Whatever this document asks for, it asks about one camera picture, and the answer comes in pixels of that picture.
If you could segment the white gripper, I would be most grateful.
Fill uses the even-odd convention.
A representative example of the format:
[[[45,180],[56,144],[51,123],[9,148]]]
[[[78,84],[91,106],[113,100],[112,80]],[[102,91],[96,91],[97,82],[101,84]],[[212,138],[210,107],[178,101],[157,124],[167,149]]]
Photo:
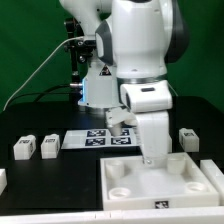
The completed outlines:
[[[167,111],[133,113],[128,109],[112,108],[106,112],[108,130],[114,137],[122,134],[122,122],[137,128],[143,163],[154,165],[155,157],[169,151],[169,115]]]

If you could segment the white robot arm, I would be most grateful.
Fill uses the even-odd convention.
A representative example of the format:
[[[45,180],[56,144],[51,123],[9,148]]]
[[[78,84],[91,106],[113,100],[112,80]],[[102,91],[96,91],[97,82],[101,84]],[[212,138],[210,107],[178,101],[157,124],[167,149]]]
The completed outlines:
[[[90,61],[81,104],[106,111],[111,134],[123,123],[137,129],[143,162],[153,166],[169,150],[172,96],[168,63],[186,51],[189,36],[178,0],[59,0],[81,26],[80,55]]]

